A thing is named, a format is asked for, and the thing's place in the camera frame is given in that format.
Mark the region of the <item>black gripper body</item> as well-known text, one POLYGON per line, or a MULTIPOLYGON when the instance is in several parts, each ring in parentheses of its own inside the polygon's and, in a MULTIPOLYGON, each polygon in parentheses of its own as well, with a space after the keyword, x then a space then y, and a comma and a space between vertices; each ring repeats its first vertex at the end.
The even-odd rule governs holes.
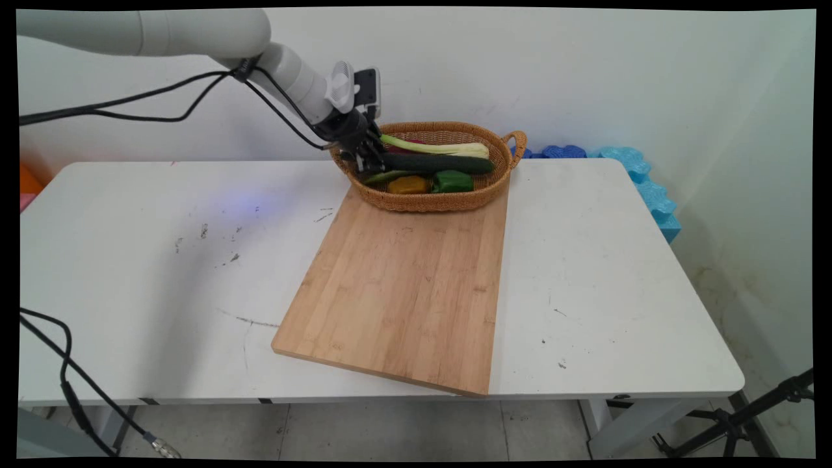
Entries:
POLYGON ((366 157, 366 132, 377 131, 376 109, 357 110, 341 114, 333 110, 327 118, 315 124, 315 134, 324 141, 334 142, 341 150, 366 157))

